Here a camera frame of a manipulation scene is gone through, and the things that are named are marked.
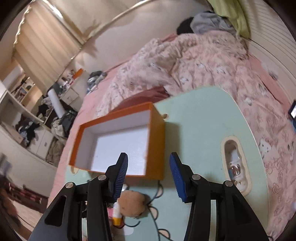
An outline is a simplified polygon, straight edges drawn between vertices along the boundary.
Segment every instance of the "paper towel roll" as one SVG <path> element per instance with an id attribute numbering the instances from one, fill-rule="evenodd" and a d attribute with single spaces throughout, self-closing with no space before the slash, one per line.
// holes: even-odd
<path id="1" fill-rule="evenodd" d="M 66 111 L 63 108 L 55 90 L 51 89 L 50 91 L 48 91 L 47 94 L 52 102 L 52 106 L 54 107 L 54 111 L 56 112 L 57 116 L 59 117 L 59 119 L 62 118 Z"/>

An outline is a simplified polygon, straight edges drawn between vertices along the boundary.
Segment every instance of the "plush toy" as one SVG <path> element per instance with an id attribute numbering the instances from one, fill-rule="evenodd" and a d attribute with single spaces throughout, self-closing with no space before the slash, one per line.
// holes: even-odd
<path id="1" fill-rule="evenodd" d="M 123 191 L 117 202 L 120 206 L 120 213 L 126 217 L 138 217 L 145 210 L 145 196 L 136 191 Z"/>

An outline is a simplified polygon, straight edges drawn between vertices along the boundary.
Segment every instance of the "desk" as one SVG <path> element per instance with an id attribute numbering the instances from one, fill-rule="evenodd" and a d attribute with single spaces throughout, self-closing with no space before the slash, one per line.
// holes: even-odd
<path id="1" fill-rule="evenodd" d="M 255 139 L 232 97 L 216 87 L 200 88 L 186 94 L 168 98 L 155 104 L 161 114 L 167 113 L 165 127 L 165 178 L 163 181 L 126 178 L 131 190 L 150 197 L 149 212 L 139 219 L 125 218 L 123 229 L 126 241 L 179 241 L 184 239 L 191 204 L 182 203 L 169 168 L 169 155 L 177 152 L 181 161 L 208 181 L 223 183 L 226 179 L 221 157 L 221 142 L 236 136 L 242 146 L 252 181 L 252 189 L 245 197 L 261 224 L 267 227 L 268 195 L 266 174 Z M 67 168 L 65 183 L 85 183 L 94 178 L 79 170 L 76 175 Z M 216 211 L 212 202 L 210 240 L 215 240 Z"/>

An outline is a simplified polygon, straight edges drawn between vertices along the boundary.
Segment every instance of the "orange box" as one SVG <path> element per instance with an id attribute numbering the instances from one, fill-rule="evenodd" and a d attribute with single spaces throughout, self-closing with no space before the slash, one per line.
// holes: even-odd
<path id="1" fill-rule="evenodd" d="M 162 180 L 165 122 L 151 102 L 114 111 L 79 127 L 69 165 L 104 173 L 121 152 L 127 176 Z"/>
<path id="2" fill-rule="evenodd" d="M 80 68 L 75 74 L 73 74 L 72 78 L 75 80 L 77 79 L 80 75 L 82 75 L 83 69 Z"/>

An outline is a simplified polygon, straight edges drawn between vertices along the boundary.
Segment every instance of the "curtain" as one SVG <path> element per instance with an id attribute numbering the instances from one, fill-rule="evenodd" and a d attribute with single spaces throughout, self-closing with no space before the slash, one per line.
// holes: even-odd
<path id="1" fill-rule="evenodd" d="M 15 42 L 14 57 L 46 94 L 81 44 L 39 1 L 29 5 Z"/>
<path id="2" fill-rule="evenodd" d="M 94 36 L 113 18 L 140 0 L 48 0 L 84 40 Z"/>

